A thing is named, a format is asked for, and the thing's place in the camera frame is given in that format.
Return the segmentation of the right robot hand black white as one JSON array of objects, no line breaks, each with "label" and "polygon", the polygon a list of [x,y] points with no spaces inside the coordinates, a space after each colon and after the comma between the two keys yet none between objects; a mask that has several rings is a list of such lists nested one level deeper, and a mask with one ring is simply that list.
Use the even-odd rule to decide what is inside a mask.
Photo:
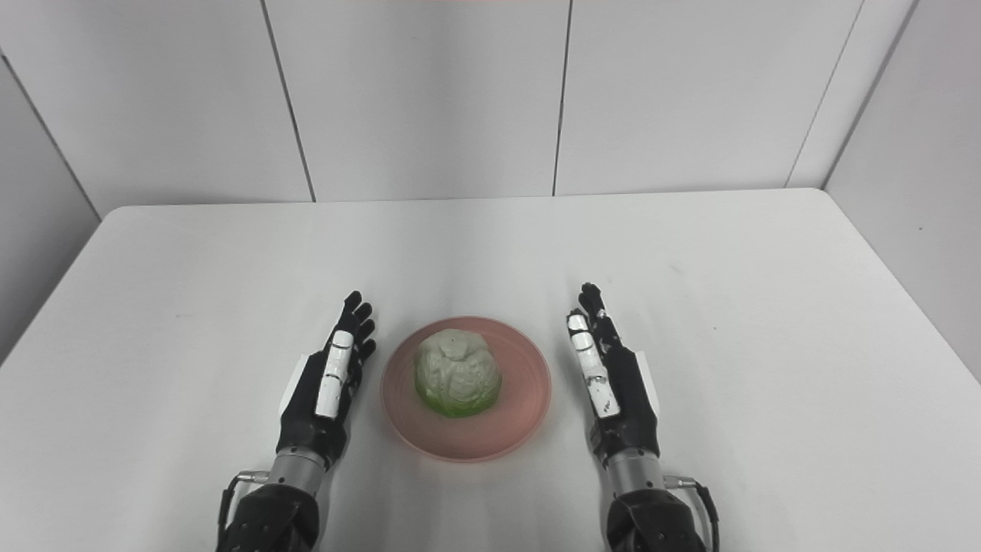
[{"label": "right robot hand black white", "polygon": [[566,327],[591,402],[593,455],[602,467],[622,453],[659,457],[651,374],[641,367],[638,354],[623,344],[599,287],[582,284],[578,301]]}]

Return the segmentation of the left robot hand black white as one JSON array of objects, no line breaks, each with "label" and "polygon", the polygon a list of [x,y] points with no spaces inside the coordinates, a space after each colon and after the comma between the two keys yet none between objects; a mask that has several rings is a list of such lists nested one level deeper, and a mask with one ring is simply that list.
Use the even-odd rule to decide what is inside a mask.
[{"label": "left robot hand black white", "polygon": [[363,380],[368,359],[377,350],[372,305],[353,291],[343,302],[322,350],[304,361],[280,416],[276,450],[304,449],[327,467],[340,460],[348,441],[350,406]]}]

